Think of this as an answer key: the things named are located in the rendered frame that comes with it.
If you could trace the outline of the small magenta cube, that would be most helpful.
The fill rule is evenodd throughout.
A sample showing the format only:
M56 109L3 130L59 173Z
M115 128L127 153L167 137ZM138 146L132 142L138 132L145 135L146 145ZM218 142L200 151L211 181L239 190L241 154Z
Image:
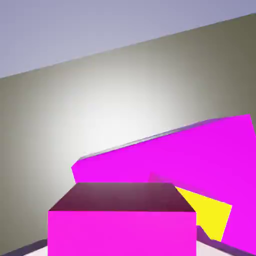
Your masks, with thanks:
M196 217L171 183L77 183L48 211L47 255L197 256Z

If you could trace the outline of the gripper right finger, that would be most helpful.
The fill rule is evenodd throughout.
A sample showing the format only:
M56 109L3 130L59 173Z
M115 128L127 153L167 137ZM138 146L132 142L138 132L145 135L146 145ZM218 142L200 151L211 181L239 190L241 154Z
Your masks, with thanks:
M196 256L256 256L208 237L198 225L196 227Z

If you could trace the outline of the large magenta box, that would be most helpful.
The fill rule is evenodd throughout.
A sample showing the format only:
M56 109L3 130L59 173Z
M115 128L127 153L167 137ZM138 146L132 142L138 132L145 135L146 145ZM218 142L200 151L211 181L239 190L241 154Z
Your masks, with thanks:
M232 206L222 241L256 255L256 134L248 114L209 119L93 154L81 182L170 182Z

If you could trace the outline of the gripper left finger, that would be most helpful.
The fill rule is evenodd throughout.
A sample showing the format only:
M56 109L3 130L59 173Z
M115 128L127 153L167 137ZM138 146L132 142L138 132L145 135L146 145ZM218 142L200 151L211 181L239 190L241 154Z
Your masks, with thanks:
M47 239L38 240L0 256L24 256L47 246Z

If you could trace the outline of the small yellow cube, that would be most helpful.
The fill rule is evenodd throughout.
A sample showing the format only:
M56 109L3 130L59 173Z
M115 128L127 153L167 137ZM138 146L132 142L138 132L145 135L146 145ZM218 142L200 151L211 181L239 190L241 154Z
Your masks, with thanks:
M196 225L211 240L221 242L232 210L232 205L216 199L175 187L196 211Z

